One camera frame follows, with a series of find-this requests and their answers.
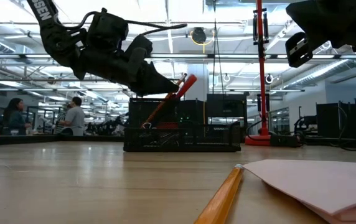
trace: man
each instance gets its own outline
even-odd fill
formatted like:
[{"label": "man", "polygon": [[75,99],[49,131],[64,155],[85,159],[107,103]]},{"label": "man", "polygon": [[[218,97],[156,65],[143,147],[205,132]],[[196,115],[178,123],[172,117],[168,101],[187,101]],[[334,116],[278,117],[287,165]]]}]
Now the man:
[{"label": "man", "polygon": [[71,108],[70,103],[67,103],[66,105],[63,106],[63,111],[58,114],[58,120],[56,123],[56,128],[55,128],[55,134],[60,134],[65,127],[62,125],[60,122],[64,121],[66,118],[67,111]]},{"label": "man", "polygon": [[67,111],[65,120],[59,122],[59,124],[65,126],[65,128],[70,128],[74,136],[84,135],[85,114],[81,108],[81,103],[80,97],[73,97],[72,102],[70,102],[72,108]]}]

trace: gray t-shirt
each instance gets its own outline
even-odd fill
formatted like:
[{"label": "gray t-shirt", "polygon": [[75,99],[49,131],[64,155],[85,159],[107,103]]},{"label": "gray t-shirt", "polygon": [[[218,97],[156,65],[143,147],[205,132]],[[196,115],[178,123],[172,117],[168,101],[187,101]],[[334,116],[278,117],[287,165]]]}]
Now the gray t-shirt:
[{"label": "gray t-shirt", "polygon": [[73,130],[74,136],[84,135],[84,118],[85,113],[79,106],[73,107],[67,111],[65,121],[70,121],[72,123],[69,128]]}]

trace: robotic arm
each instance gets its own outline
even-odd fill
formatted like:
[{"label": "robotic arm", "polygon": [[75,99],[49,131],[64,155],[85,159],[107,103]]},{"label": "robotic arm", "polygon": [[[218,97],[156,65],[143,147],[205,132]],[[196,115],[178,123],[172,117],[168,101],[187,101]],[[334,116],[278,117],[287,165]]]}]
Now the robotic arm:
[{"label": "robotic arm", "polygon": [[[152,52],[152,42],[144,35],[180,29],[187,24],[163,27],[126,21],[102,9],[86,14],[78,26],[65,27],[58,20],[58,10],[52,0],[27,2],[39,22],[45,51],[62,66],[70,67],[79,80],[91,73],[126,85],[139,96],[178,90],[177,85],[156,71],[152,62],[148,64],[144,60]],[[93,20],[87,31],[82,27],[89,16],[93,16]],[[121,44],[127,38],[129,23],[158,29],[138,35],[124,51]]]},{"label": "robotic arm", "polygon": [[304,32],[286,42],[289,65],[300,67],[312,51],[330,41],[333,48],[348,44],[356,52],[356,0],[307,0],[286,8]]}]

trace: pink paper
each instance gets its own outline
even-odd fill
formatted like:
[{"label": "pink paper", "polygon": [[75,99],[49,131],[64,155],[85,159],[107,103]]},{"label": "pink paper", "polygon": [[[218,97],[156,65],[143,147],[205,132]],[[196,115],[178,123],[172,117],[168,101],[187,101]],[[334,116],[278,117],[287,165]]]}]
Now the pink paper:
[{"label": "pink paper", "polygon": [[356,222],[354,162],[268,159],[244,167],[270,186],[298,199],[328,222]]}]

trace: wooden table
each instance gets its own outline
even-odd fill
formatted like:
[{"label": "wooden table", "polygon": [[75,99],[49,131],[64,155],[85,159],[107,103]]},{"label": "wooden table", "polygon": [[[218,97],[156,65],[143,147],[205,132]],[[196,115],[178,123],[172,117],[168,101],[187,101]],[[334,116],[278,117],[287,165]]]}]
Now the wooden table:
[{"label": "wooden table", "polygon": [[[0,146],[0,223],[193,223],[235,164],[356,162],[356,152],[244,146],[238,153],[132,153],[121,143]],[[228,223],[323,223],[245,172]]]}]

